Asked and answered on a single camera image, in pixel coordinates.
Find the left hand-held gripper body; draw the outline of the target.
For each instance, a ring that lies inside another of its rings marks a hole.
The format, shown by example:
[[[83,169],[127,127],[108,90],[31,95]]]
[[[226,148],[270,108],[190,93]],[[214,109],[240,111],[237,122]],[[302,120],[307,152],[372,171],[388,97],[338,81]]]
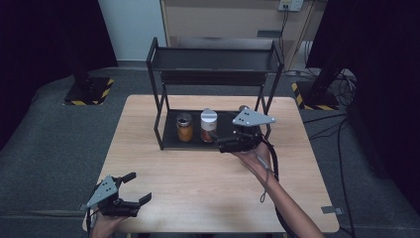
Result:
[[[119,196],[122,177],[106,176],[94,188],[86,203],[86,210],[98,208],[106,216],[136,217],[141,205],[138,202],[125,201]]]

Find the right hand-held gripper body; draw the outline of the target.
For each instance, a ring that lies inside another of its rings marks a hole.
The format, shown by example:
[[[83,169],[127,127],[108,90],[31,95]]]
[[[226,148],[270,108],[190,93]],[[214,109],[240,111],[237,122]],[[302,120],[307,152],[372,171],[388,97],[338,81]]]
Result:
[[[217,144],[221,153],[247,152],[255,149],[270,134],[270,125],[275,123],[274,117],[251,110],[242,109],[232,120],[233,134],[218,137]]]

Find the white-lid jar orange spice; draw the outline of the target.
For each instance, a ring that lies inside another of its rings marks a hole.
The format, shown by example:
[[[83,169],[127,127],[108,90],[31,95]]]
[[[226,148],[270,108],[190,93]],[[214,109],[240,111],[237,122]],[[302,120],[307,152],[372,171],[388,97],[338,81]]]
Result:
[[[210,108],[205,108],[200,114],[201,124],[201,139],[205,143],[211,143],[212,138],[211,132],[215,132],[217,129],[218,115],[215,111]]]

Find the amber spice jar metal lid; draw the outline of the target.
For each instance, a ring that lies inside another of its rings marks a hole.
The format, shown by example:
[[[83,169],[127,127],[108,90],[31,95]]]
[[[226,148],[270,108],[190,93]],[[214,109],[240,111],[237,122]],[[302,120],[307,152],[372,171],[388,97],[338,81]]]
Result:
[[[192,117],[188,113],[180,113],[176,117],[177,135],[182,142],[189,142],[193,137]]]

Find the black metal two-tier rack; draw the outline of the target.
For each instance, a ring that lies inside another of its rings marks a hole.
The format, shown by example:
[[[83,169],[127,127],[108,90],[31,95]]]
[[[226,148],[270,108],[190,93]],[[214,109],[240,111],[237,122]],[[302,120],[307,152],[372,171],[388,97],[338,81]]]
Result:
[[[166,88],[188,86],[250,86],[259,90],[252,110],[268,114],[283,69],[277,44],[268,49],[183,49],[161,47],[153,40],[146,60],[157,106],[154,131],[161,149],[219,150],[217,141],[205,143],[199,128],[200,110],[172,108]],[[240,110],[219,110],[215,133],[220,137],[233,134],[232,120]],[[178,139],[176,117],[192,117],[193,137],[189,142]]]

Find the person's right hand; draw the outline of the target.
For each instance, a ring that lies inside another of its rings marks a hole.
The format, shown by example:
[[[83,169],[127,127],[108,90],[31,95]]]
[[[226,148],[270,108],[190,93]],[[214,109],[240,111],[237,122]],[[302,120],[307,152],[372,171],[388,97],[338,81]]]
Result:
[[[271,164],[270,152],[266,144],[260,143],[255,149],[248,152],[236,152],[234,156],[240,159],[242,164],[259,182],[264,183],[267,181]]]

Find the person's left hand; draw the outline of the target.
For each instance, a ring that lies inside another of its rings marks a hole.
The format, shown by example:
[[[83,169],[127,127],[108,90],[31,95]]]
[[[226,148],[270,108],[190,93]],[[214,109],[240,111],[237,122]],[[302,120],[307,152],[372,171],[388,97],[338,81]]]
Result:
[[[106,216],[97,212],[94,226],[90,231],[90,238],[110,238],[125,220],[126,217]]]

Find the black stand with striped base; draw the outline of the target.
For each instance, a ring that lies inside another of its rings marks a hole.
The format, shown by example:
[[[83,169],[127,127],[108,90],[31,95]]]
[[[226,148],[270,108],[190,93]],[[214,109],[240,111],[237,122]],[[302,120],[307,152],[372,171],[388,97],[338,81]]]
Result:
[[[337,71],[323,68],[314,81],[297,81],[292,84],[297,105],[308,110],[338,110],[339,102],[329,86]]]
[[[67,65],[74,83],[63,99],[64,105],[100,105],[105,101],[114,82],[109,77],[89,75],[76,52],[67,53]]]

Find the beige cabinet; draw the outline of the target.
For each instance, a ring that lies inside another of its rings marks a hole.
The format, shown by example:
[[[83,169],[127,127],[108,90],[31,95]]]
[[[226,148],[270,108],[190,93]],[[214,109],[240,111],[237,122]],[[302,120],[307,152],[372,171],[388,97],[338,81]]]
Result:
[[[318,30],[326,3],[304,0],[299,12],[278,10],[279,0],[160,0],[166,41],[184,38],[255,39],[260,31],[281,31],[285,67],[290,69],[303,41]]]

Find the dark curtain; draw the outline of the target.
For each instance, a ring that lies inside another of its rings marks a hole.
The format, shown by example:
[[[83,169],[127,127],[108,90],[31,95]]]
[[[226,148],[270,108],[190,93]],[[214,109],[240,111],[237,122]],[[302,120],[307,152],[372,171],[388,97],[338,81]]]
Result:
[[[53,25],[85,69],[117,64],[99,0],[0,0],[0,150],[36,91],[72,74]]]
[[[420,215],[420,0],[328,0],[307,65],[356,77],[356,135]]]

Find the grey metal bracket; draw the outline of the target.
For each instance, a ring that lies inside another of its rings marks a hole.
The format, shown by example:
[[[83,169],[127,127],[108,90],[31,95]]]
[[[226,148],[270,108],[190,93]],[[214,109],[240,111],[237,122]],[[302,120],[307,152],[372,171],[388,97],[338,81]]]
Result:
[[[344,214],[344,210],[341,207],[322,206],[321,209],[322,209],[322,212],[324,214],[329,214],[329,213],[334,213],[336,215],[342,215],[342,214]]]

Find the white wall power outlet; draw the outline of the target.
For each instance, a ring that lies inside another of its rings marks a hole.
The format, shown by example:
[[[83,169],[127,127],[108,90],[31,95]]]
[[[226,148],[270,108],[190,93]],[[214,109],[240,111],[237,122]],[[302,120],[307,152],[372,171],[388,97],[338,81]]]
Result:
[[[304,0],[279,0],[279,11],[299,12],[303,6]]]

